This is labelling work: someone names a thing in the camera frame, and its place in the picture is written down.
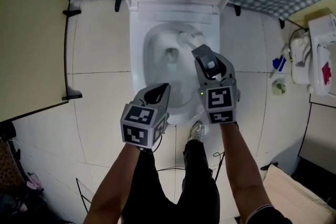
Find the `shoe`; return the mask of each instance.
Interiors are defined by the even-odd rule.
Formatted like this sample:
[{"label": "shoe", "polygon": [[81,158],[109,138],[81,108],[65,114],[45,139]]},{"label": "shoe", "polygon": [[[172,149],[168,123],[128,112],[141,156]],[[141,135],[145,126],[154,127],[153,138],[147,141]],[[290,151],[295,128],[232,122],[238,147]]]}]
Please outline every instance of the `shoe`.
[{"label": "shoe", "polygon": [[204,135],[204,124],[200,121],[197,121],[191,128],[188,141],[190,140],[201,141],[203,135]]}]

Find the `tiled floor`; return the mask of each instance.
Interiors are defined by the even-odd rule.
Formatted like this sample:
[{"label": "tiled floor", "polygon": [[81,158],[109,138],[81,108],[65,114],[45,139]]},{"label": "tiled floor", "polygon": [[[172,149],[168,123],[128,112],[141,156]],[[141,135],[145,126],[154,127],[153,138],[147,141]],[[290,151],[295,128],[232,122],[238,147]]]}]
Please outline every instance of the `tiled floor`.
[{"label": "tiled floor", "polygon": [[[76,177],[82,190],[92,198],[100,182],[121,151],[119,120],[125,103],[134,92],[129,55],[129,12],[122,3],[114,12],[113,0],[78,0],[82,14],[68,25],[68,80],[83,94],[82,99],[40,112],[14,122],[16,146],[22,149],[27,172],[36,172],[43,182],[48,203],[64,219],[82,223],[86,215]],[[286,23],[283,30],[277,18],[242,10],[240,17],[231,7],[221,14],[221,53],[235,66],[241,99],[238,123],[259,167],[271,160],[288,173],[296,156],[309,114],[309,95],[293,85],[290,64],[281,74],[268,78],[272,60],[279,57],[296,27]],[[284,96],[272,94],[271,85],[285,78]],[[206,122],[205,115],[200,119]],[[194,122],[172,125],[155,152],[157,169],[183,166],[183,149]],[[204,146],[209,165],[218,165],[215,152],[223,151],[218,125],[206,125]],[[177,202],[184,171],[159,172],[168,199]],[[238,215],[226,170],[217,181],[221,196],[222,223]]]}]

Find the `black pants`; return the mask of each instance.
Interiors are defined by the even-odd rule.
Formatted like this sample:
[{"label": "black pants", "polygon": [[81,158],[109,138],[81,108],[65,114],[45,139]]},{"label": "black pants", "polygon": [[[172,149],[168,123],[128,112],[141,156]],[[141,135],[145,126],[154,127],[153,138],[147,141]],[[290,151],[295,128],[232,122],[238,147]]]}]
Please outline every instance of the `black pants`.
[{"label": "black pants", "polygon": [[174,204],[162,190],[153,154],[140,153],[122,223],[219,223],[219,193],[203,143],[189,141],[183,155],[185,178]]}]

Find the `forearm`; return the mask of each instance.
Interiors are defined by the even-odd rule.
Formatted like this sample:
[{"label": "forearm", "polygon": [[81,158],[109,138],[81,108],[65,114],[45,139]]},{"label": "forearm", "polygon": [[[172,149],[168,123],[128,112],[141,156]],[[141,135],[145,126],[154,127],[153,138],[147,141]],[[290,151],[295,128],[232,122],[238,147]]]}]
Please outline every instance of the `forearm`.
[{"label": "forearm", "polygon": [[226,172],[243,222],[256,209],[271,204],[263,181],[238,127],[221,124]]},{"label": "forearm", "polygon": [[227,176],[232,188],[262,186],[256,162],[236,124],[221,124]]},{"label": "forearm", "polygon": [[140,151],[126,144],[93,197],[85,223],[117,223],[130,193]]}]

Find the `wooden door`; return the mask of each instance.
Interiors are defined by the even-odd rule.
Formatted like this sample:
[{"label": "wooden door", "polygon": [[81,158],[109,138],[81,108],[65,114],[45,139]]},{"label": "wooden door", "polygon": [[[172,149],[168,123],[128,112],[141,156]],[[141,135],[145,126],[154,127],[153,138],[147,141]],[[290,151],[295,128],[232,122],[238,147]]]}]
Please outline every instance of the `wooden door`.
[{"label": "wooden door", "polygon": [[65,103],[69,0],[0,0],[0,122]]}]

